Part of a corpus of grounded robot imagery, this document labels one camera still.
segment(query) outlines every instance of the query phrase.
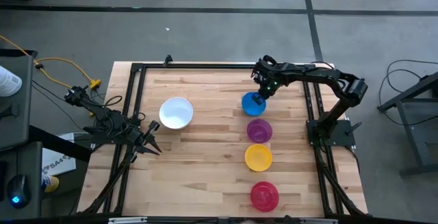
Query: plastic cup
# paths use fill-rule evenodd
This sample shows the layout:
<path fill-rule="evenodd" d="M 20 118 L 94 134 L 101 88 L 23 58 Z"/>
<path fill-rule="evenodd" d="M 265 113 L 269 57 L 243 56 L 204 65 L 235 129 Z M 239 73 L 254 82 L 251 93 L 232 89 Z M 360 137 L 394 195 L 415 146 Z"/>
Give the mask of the plastic cup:
<path fill-rule="evenodd" d="M 159 119 L 170 129 L 182 129 L 193 118 L 192 104 L 182 97 L 173 97 L 163 103 L 159 109 Z"/>
<path fill-rule="evenodd" d="M 245 151 L 245 162 L 253 171 L 265 171 L 272 164 L 271 151 L 265 145 L 253 144 Z"/>
<path fill-rule="evenodd" d="M 250 116 L 259 116 L 266 109 L 266 101 L 259 105 L 253 100 L 253 94 L 255 93 L 248 92 L 242 98 L 242 109 Z"/>
<path fill-rule="evenodd" d="M 280 196 L 275 186 L 269 182 L 259 182 L 251 190 L 251 203 L 262 212 L 271 212 L 279 204 Z"/>
<path fill-rule="evenodd" d="M 251 121 L 246 127 L 248 137 L 258 143 L 268 142 L 272 137 L 272 127 L 269 122 L 262 119 Z"/>

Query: computer mouse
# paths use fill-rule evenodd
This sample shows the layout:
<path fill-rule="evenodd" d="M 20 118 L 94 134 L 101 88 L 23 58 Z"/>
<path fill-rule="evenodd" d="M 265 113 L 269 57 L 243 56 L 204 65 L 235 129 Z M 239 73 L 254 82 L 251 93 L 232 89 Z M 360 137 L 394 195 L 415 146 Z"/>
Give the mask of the computer mouse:
<path fill-rule="evenodd" d="M 9 202 L 14 208 L 25 207 L 31 199 L 26 175 L 15 175 L 6 186 Z"/>

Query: paper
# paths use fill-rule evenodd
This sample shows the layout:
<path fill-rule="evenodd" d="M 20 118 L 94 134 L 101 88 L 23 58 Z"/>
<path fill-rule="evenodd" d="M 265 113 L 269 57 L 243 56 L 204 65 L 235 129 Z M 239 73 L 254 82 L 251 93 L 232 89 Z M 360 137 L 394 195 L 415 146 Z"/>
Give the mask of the paper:
<path fill-rule="evenodd" d="M 75 134 L 69 133 L 58 136 L 69 142 L 74 142 Z M 50 149 L 42 148 L 42 174 L 47 176 L 59 175 L 76 169 L 76 159 Z"/>

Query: purple cup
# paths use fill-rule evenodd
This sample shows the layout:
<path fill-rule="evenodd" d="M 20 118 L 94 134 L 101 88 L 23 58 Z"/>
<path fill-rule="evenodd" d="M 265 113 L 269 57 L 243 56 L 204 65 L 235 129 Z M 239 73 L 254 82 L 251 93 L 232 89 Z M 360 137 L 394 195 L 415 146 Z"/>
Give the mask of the purple cup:
<path fill-rule="evenodd" d="M 264 143 L 271 139 L 272 127 L 265 120 L 255 119 L 246 127 L 246 133 L 253 142 Z"/>

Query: white bowl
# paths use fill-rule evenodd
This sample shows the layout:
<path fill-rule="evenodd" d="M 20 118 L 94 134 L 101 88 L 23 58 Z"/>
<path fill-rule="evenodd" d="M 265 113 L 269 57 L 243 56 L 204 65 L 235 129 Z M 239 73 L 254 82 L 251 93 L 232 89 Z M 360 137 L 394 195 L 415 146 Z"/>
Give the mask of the white bowl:
<path fill-rule="evenodd" d="M 173 97 L 165 101 L 159 109 L 159 119 L 170 129 L 182 129 L 193 118 L 192 104 L 182 97 Z"/>

